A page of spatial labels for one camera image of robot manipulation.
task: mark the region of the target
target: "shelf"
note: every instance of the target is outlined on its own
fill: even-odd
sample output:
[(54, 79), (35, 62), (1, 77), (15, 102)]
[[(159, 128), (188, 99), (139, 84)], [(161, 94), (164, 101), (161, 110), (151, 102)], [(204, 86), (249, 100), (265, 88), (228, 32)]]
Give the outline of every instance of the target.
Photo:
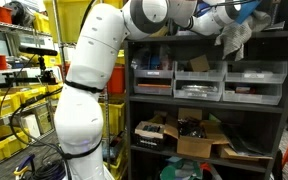
[(34, 33), (36, 33), (37, 35), (51, 37), (51, 34), (49, 33), (43, 33), (32, 28), (17, 26), (13, 24), (7, 24), (3, 22), (0, 22), (0, 31), (3, 31), (3, 32), (19, 31), (19, 32), (22, 32), (24, 34), (29, 34), (29, 35), (33, 35)]
[[(196, 41), (203, 39), (215, 40), (217, 35), (203, 36), (203, 35), (187, 35), (187, 36), (164, 36), (164, 37), (148, 37), (136, 42), (165, 42), (165, 41)], [(277, 32), (257, 32), (253, 33), (251, 38), (282, 38), (288, 37), (288, 31), (277, 31)]]
[[(55, 130), (54, 130), (54, 129), (51, 129), (51, 130), (49, 130), (47, 133), (39, 136), (37, 139), (38, 139), (38, 140), (41, 140), (41, 139), (45, 138), (46, 136), (52, 134), (53, 132), (55, 132)], [(30, 145), (32, 145), (32, 144), (34, 144), (34, 143), (36, 143), (36, 141), (35, 141), (35, 142), (30, 142), (29, 145), (28, 145), (25, 149), (27, 149)], [(5, 158), (5, 159), (3, 159), (3, 160), (0, 160), (0, 164), (1, 164), (2, 162), (4, 162), (4, 161), (6, 161), (6, 160), (8, 160), (8, 159), (10, 159), (10, 158), (12, 158), (12, 157), (14, 157), (15, 155), (17, 155), (18, 153), (22, 152), (22, 151), (25, 150), (25, 149), (21, 149), (21, 150), (15, 152), (15, 153), (13, 153), (13, 154), (11, 155), (11, 157), (9, 157), (9, 158)]]
[[(48, 103), (48, 101), (43, 102), (43, 103), (40, 103), (40, 104), (36, 104), (35, 106), (32, 106), (32, 107), (27, 107), (27, 108), (25, 108), (25, 109), (23, 110), (23, 112), (29, 111), (29, 110), (32, 110), (32, 109), (35, 109), (35, 108), (38, 108), (38, 107), (40, 107), (40, 106), (46, 105), (47, 103)], [(2, 119), (4, 119), (4, 118), (8, 118), (8, 117), (12, 116), (12, 114), (13, 114), (13, 113), (10, 113), (10, 114), (7, 114), (7, 115), (5, 115), (5, 116), (2, 116), (2, 117), (0, 117), (0, 120), (2, 120)]]
[(168, 104), (179, 106), (193, 106), (197, 108), (216, 108), (216, 109), (229, 109), (240, 111), (255, 111), (255, 112), (269, 112), (269, 113), (283, 113), (283, 108), (277, 106), (266, 106), (258, 104), (247, 103), (231, 103), (231, 102), (213, 102), (201, 101), (191, 99), (176, 99), (171, 96), (157, 96), (157, 95), (130, 95), (130, 101), (133, 102), (146, 102), (154, 104)]
[(237, 169), (255, 171), (255, 172), (260, 172), (260, 173), (265, 173), (266, 171), (266, 167), (264, 167), (258, 162), (222, 159), (218, 155), (215, 155), (215, 154), (212, 154), (210, 158), (206, 159), (206, 158), (198, 158), (198, 157), (178, 154), (174, 152), (173, 150), (167, 150), (167, 149), (162, 150), (162, 151), (154, 151), (151, 149), (141, 148), (136, 145), (131, 145), (131, 149), (136, 150), (136, 151), (141, 151), (141, 152), (152, 153), (152, 154), (159, 154), (163, 156), (176, 156), (176, 157), (180, 157), (184, 159), (191, 159), (195, 161), (206, 162), (210, 164), (227, 166), (227, 167), (232, 167), (232, 168), (237, 168)]

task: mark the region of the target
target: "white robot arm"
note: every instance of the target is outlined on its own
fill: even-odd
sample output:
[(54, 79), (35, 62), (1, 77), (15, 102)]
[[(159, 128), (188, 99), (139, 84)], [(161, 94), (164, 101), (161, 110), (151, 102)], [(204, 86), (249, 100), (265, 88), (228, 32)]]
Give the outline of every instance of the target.
[(195, 18), (196, 5), (197, 0), (131, 0), (122, 9), (98, 4), (88, 14), (55, 113), (61, 147), (72, 155), (71, 179), (104, 179), (100, 145), (103, 117), (98, 97), (110, 79), (121, 42), (149, 36), (169, 18), (192, 31), (213, 34), (233, 22), (239, 10), (231, 6), (229, 13), (218, 7)]

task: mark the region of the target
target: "storage room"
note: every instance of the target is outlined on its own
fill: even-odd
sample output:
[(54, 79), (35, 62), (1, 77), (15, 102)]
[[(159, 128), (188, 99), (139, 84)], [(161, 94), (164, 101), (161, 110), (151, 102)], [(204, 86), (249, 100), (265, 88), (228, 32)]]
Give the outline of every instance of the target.
[(0, 180), (288, 180), (288, 0), (0, 0)]

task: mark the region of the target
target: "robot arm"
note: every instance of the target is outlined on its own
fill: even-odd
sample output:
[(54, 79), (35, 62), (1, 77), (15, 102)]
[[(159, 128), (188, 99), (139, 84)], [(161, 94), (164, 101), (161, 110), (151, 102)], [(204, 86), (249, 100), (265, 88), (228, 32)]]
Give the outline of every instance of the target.
[(98, 4), (88, 14), (55, 113), (63, 151), (73, 157), (83, 154), (69, 160), (73, 180), (104, 179), (98, 97), (110, 79), (121, 42), (149, 36), (169, 18), (205, 35), (234, 19), (225, 8), (195, 18), (196, 4), (197, 0), (131, 0), (122, 9)]

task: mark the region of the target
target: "white cloth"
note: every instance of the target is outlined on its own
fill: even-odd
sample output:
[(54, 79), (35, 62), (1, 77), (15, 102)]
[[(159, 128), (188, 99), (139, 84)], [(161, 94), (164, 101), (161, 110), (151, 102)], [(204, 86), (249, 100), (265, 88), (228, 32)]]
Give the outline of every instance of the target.
[(237, 51), (235, 61), (244, 58), (244, 44), (251, 38), (252, 32), (260, 32), (271, 22), (271, 17), (264, 12), (254, 11), (242, 24), (236, 22), (225, 26), (222, 33), (216, 38), (215, 45), (224, 43), (225, 57)]

